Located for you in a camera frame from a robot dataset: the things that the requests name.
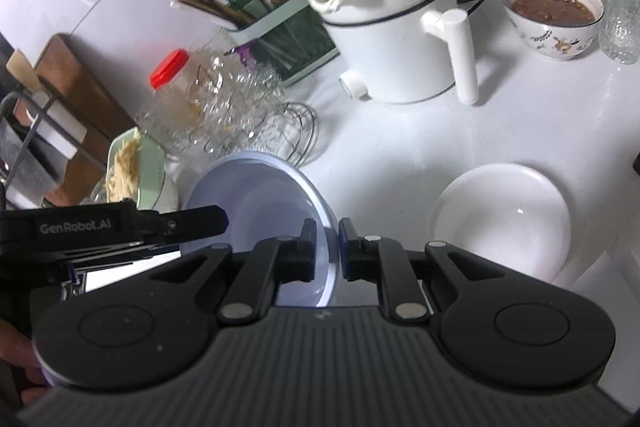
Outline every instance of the red bottle cap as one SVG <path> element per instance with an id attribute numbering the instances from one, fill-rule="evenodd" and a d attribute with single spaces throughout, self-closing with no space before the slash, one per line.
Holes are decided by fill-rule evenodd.
<path id="1" fill-rule="evenodd" d="M 189 53 L 187 50 L 174 50 L 169 53 L 159 66 L 149 75 L 149 84 L 154 89 L 168 84 L 174 79 L 174 76 L 180 73 L 180 70 L 189 60 Z"/>

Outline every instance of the small white bowl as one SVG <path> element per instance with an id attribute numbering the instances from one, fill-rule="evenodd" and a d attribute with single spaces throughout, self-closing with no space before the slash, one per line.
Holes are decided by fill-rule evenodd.
<path id="1" fill-rule="evenodd" d="M 595 20 L 583 26 L 551 26 L 532 21 L 511 9 L 515 0 L 502 0 L 504 9 L 518 35 L 529 48 L 557 60 L 569 60 L 586 50 L 598 35 L 604 14 L 601 0 L 578 0 L 593 13 Z"/>
<path id="2" fill-rule="evenodd" d="M 569 252 L 571 218 L 548 178 L 522 165 L 492 164 L 465 172 L 444 190 L 428 234 L 551 282 Z"/>

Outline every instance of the glass jar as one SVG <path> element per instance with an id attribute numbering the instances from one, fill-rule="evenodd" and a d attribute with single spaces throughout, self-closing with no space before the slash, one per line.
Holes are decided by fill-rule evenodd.
<path id="1" fill-rule="evenodd" d="M 149 84 L 154 93 L 136 118 L 140 129 L 170 155 L 197 153 L 217 94 L 207 68 L 186 50 L 175 50 L 151 73 Z"/>
<path id="2" fill-rule="evenodd" d="M 600 49 L 622 64 L 635 64 L 640 59 L 640 0 L 602 0 L 602 3 Z"/>

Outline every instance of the white plate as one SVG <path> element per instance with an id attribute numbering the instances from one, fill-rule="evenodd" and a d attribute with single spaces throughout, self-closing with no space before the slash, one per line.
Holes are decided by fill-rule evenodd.
<path id="1" fill-rule="evenodd" d="M 429 235 L 551 282 L 569 251 L 571 219 L 548 178 L 521 165 L 493 164 L 465 172 L 444 190 Z"/>

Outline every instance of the bowl of food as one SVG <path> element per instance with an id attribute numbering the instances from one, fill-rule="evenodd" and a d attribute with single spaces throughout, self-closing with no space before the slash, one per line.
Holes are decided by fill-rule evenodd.
<path id="1" fill-rule="evenodd" d="M 139 210 L 175 212 L 178 192 L 164 172 L 164 160 L 164 150 L 137 127 L 115 138 L 107 162 L 107 202 L 128 198 Z"/>
<path id="2" fill-rule="evenodd" d="M 569 60 L 598 35 L 601 0 L 502 0 L 511 24 L 532 50 Z"/>

